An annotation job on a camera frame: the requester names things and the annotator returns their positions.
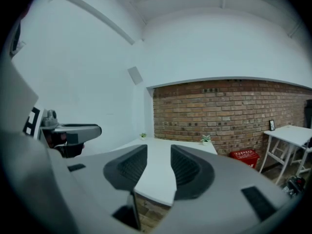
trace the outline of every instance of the small plant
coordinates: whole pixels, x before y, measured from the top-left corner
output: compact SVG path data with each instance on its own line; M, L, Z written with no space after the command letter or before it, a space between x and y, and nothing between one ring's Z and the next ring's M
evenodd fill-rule
M201 139L202 142L211 142L211 137L210 135L207 135L207 136L204 136L203 135L203 138Z

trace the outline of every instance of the white wall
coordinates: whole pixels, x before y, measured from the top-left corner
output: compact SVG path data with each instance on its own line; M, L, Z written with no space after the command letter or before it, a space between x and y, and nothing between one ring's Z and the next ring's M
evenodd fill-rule
M39 103L59 122L96 123L102 135L84 153L134 140L135 85L127 68L131 45L111 28L64 0L35 0L21 23L26 46L13 58Z
M83 0L116 23L134 41L142 39L145 23L127 0Z
M129 67L138 66L143 60L145 44L137 41L130 50L127 64ZM154 137L153 89L147 89L143 80L135 86L133 100L133 126L136 133L146 133Z
M312 88L312 62L277 25L250 14L195 9L147 24L138 69L147 87L218 78Z

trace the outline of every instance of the black slot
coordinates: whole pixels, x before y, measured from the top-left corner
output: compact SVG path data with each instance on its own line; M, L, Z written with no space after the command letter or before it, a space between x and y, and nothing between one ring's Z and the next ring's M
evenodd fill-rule
M131 203L130 205L124 205L120 207L114 214L113 217L121 221L122 223L140 231L141 224L137 211L136 197L133 192L130 192Z
M97 124L62 124L64 127L98 127Z
M68 166L67 168L70 172L73 172L73 171L77 171L85 167L86 166L84 164L77 164L77 165Z
M276 210L273 205L255 186L242 189L241 191L261 221L275 213Z

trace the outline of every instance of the white stool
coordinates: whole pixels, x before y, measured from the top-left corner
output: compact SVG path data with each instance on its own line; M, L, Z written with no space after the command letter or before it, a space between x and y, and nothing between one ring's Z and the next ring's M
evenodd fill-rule
M304 163L306 162L307 156L309 153L312 153L312 148L309 148L309 142L307 143L306 146L302 146L301 148L304 149L304 154L302 159L297 159L294 160L294 156L296 155L296 151L294 152L293 156L292 156L292 161L291 161L291 165L294 163L299 163L299 168L298 171L296 173L296 176L298 176L300 173L305 173L311 170L311 168L305 168L304 167Z
M279 182L279 180L281 179L281 177L282 177L282 175L283 175L283 173L284 173L284 171L285 171L285 169L286 169L286 166L287 166L287 164L288 164L290 155L291 155L291 153L293 152L294 145L288 144L287 148L286 148L285 150L282 150L282 149L278 148L278 145L279 145L279 143L280 143L280 141L281 141L280 139L278 139L277 142L276 142L276 144L275 144L275 146L273 147L272 151L270 151L271 140L272 140L272 136L269 136L269 143L268 143L268 147L267 147L267 152L266 152L266 154L265 154L265 157L264 157L264 160L263 160L263 163L262 163L262 166L261 166L259 172L260 172L260 173L262 172L262 169L263 169L263 167L264 167L265 161L267 160L267 157L268 157L268 156L272 157L272 158L275 159L277 162L279 162L279 163L281 163L281 164L283 165L282 171L281 171L281 173L279 174L279 176L278 176L278 178L277 178L277 180L276 180L276 182L275 182L275 184L277 184L277 183ZM276 155L274 154L274 152L275 152L276 150L279 150L279 151L282 152L282 154L281 154L280 157L278 157L278 156L276 156Z

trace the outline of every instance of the white bar table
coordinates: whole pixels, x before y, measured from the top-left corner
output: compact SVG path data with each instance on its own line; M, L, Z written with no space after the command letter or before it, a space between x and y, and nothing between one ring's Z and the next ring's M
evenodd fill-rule
M172 206L176 194L176 176L171 168L171 145L186 146L217 154L214 146L199 142L186 142L146 138L136 139L115 150L134 145L147 145L147 166L135 186L135 192L158 203Z
M272 158L274 158L276 161L278 161L279 163L283 165L282 171L276 181L276 184L277 184L286 169L286 166L289 162L289 158L293 150L295 149L295 147L296 146L302 147L306 142L310 140L310 138L312 138L312 129L288 125L288 126L276 128L274 131L265 131L264 133L269 136L269 143L267 147L267 152L265 154L265 157L264 157L264 160L263 160L263 163L259 172L262 171L264 167L264 163L268 155L271 156ZM278 141L276 145L274 146L274 148L272 149L272 151L270 152L270 145L271 145L272 137L277 138ZM288 147L286 150L281 150L277 148L281 140L288 143ZM274 152L276 149L283 152L281 157L277 157L276 155L274 155Z

